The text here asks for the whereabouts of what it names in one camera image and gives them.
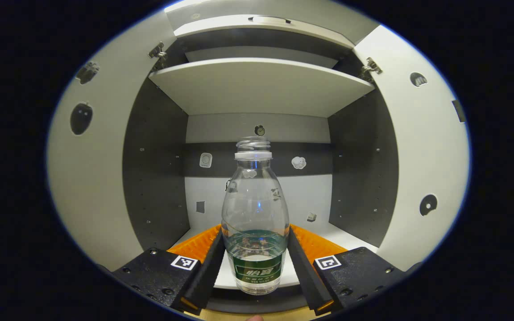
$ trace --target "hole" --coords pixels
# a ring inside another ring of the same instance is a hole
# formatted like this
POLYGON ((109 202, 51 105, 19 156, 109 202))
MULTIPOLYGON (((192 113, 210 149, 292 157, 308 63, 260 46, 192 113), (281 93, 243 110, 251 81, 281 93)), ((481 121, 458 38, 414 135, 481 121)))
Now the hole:
POLYGON ((81 85, 84 85, 85 83, 92 80, 94 75, 98 73, 99 69, 100 68, 98 67, 98 63, 89 61, 79 69, 75 78, 79 79, 81 85))
POLYGON ((351 295, 351 294, 352 294, 352 290, 349 288, 345 288, 344 290, 340 291, 340 296, 347 296, 347 295, 351 295))
POLYGON ((73 134, 82 134, 90 126, 91 120, 92 108, 85 103, 77 104, 71 113, 71 130, 73 134))
POLYGON ((197 213, 206 213, 206 201, 200 201, 195 203, 195 211, 197 213))
POLYGON ((463 107, 461 107, 461 103, 459 100, 451 101, 453 103, 453 107, 455 108, 455 112, 457 112, 457 117, 459 118, 460 123, 465 123, 465 113, 463 113, 463 107))

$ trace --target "clear plastic bottle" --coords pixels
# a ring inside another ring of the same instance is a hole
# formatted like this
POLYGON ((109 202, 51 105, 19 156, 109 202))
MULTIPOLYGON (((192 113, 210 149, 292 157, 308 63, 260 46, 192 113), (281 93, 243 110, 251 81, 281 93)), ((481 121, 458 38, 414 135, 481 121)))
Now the clear plastic bottle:
POLYGON ((237 287, 262 295, 279 286, 287 249, 289 217, 281 185, 271 170, 269 141, 237 143, 237 170, 227 186, 222 231, 237 287))

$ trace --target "green label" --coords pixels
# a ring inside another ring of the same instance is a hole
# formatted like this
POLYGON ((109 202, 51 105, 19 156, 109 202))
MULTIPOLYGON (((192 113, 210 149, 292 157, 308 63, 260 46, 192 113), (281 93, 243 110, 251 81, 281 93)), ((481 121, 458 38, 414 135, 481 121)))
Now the green label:
POLYGON ((233 257, 235 277, 247 283, 267 283, 281 276, 283 256, 263 261, 246 261, 233 257))

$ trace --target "white sticker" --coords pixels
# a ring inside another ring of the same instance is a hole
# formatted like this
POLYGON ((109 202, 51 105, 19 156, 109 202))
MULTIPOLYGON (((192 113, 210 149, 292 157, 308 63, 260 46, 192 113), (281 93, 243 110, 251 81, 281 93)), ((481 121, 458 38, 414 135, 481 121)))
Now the white sticker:
POLYGON ((315 261, 321 270, 328 270, 329 268, 336 268, 337 266, 342 265, 334 255, 318 258, 315 261))
POLYGON ((186 258, 185 256, 178 255, 178 257, 170 264, 176 268, 183 268, 184 270, 191 271, 198 260, 186 258))

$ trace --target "door hinge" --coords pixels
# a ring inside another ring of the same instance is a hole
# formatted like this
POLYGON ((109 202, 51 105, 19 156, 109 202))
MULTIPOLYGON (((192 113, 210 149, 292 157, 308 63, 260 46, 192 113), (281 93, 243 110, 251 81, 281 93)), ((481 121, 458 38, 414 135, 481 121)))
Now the door hinge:
POLYGON ((380 69, 380 67, 378 67, 376 62, 374 60, 372 60, 370 57, 368 57, 366 59, 366 61, 368 61, 368 65, 362 66, 361 73, 358 77, 360 79, 362 79, 363 81, 368 81, 368 82, 373 83, 374 79, 372 78, 372 75, 370 74, 370 72, 375 71, 377 74, 381 74, 382 69, 380 69))
POLYGON ((154 58, 157 57, 158 61, 154 64, 152 67, 151 73, 155 71, 159 71, 161 69, 164 69, 166 67, 166 59, 168 58, 168 54, 163 51, 164 43, 160 42, 157 44, 151 51, 148 53, 148 57, 154 58))

